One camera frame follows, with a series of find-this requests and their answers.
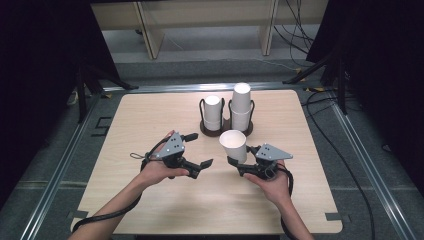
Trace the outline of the dark curtain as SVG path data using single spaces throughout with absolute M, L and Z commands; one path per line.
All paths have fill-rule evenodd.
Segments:
M 424 196 L 424 0 L 328 0 L 307 60 L 338 42 L 359 101 Z
M 95 0 L 0 0 L 0 209 L 86 70 L 117 79 Z

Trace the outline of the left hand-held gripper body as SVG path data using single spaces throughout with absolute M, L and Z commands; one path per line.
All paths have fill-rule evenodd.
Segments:
M 194 163 L 189 162 L 183 157 L 185 152 L 185 141 L 181 139 L 181 134 L 174 132 L 169 137 L 165 137 L 158 142 L 147 154 L 148 157 L 153 154 L 158 160 L 162 161 L 168 168 L 183 168 L 186 169 L 192 178 L 192 166 Z

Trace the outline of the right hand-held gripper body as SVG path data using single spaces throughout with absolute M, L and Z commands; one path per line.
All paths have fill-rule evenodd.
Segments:
M 257 147 L 249 147 L 248 150 L 254 155 L 256 163 L 247 166 L 244 172 L 253 174 L 263 180 L 270 180 L 276 176 L 278 160 L 293 158 L 292 154 L 268 143 Z

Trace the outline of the single white paper cup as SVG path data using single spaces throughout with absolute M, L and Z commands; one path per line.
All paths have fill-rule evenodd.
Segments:
M 227 130 L 219 137 L 227 156 L 243 164 L 247 160 L 246 136 L 239 130 Z

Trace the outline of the narrow stack of white cups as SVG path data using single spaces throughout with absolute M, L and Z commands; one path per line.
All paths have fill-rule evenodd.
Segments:
M 221 127 L 221 99 L 216 95 L 207 96 L 204 100 L 204 125 L 210 131 Z

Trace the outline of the metal floor rail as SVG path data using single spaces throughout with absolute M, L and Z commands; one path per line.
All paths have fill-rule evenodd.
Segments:
M 351 120 L 338 104 L 332 108 L 397 235 L 401 240 L 418 240 L 412 225 L 374 164 Z
M 77 103 L 66 108 L 53 133 L 18 182 L 16 190 L 25 193 L 21 200 L 31 209 L 19 240 L 34 240 L 38 234 L 100 99 L 99 95 L 85 97 L 88 107 L 83 117 L 80 117 Z
M 183 84 L 183 85 L 162 85 L 162 86 L 138 86 L 136 89 L 126 90 L 122 87 L 106 87 L 106 94 L 147 94 L 147 93 L 182 93 L 182 92 L 218 92 L 232 91 L 235 83 L 212 83 L 212 84 Z M 252 82 L 252 90 L 284 90 L 307 88 L 303 82 L 297 84 L 283 84 L 277 82 Z

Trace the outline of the person's right hand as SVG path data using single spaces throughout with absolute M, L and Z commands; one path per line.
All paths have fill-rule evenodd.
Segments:
M 245 173 L 243 177 L 259 186 L 264 192 L 265 197 L 276 206 L 288 206 L 292 203 L 292 200 L 289 194 L 289 178 L 284 173 L 284 161 L 278 160 L 277 167 L 279 170 L 272 180 L 263 180 L 249 173 Z

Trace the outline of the black tripod stand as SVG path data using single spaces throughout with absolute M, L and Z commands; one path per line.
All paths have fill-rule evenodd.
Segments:
M 88 89 L 92 94 L 102 94 L 104 92 L 103 87 L 99 82 L 100 79 L 109 80 L 110 82 L 122 87 L 125 90 L 138 89 L 138 86 L 130 85 L 122 81 L 119 76 L 109 74 L 94 65 L 86 63 L 79 64 L 76 72 L 76 91 L 79 106 L 79 123 L 82 123 L 88 115 L 88 108 L 86 103 L 86 89 Z
M 346 75 L 344 55 L 341 50 L 333 49 L 329 54 L 319 60 L 317 63 L 308 67 L 302 73 L 297 74 L 290 80 L 283 81 L 283 84 L 297 84 L 302 79 L 315 73 L 319 69 L 324 68 L 320 82 L 323 86 L 330 86 L 336 83 L 337 103 L 343 114 L 347 114 L 346 110 Z

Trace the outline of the wide stack of white cups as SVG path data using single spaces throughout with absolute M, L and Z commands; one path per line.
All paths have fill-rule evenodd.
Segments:
M 251 87 L 248 83 L 234 86 L 229 108 L 231 109 L 231 126 L 235 130 L 246 131 L 251 112 Z

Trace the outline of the dark wooden cup holder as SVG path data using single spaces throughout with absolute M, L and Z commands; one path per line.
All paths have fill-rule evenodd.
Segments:
M 221 98 L 219 101 L 215 101 L 214 105 L 207 107 L 205 99 L 201 99 L 199 104 L 199 111 L 201 116 L 200 130 L 203 134 L 209 137 L 218 137 L 221 133 L 227 130 L 239 130 L 245 136 L 249 136 L 253 132 L 252 116 L 255 110 L 255 102 L 250 101 L 250 110 L 246 113 L 237 113 L 232 109 L 232 101 L 228 103 L 229 118 L 223 117 L 223 110 L 225 106 L 225 100 Z M 208 122 L 206 120 L 207 110 L 214 110 L 219 114 L 221 118 L 218 122 Z

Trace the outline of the person's left hand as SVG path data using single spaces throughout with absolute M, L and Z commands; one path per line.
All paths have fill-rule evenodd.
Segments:
M 187 176 L 188 174 L 189 172 L 183 168 L 168 168 L 151 154 L 141 172 L 136 176 L 136 183 L 141 188 L 147 188 L 160 183 L 165 178 Z

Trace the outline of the light wooden shelf unit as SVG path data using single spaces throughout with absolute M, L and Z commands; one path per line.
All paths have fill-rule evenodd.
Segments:
M 148 55 L 158 57 L 169 28 L 256 26 L 262 54 L 270 54 L 276 25 L 319 24 L 329 0 L 90 0 L 103 30 L 139 30 Z

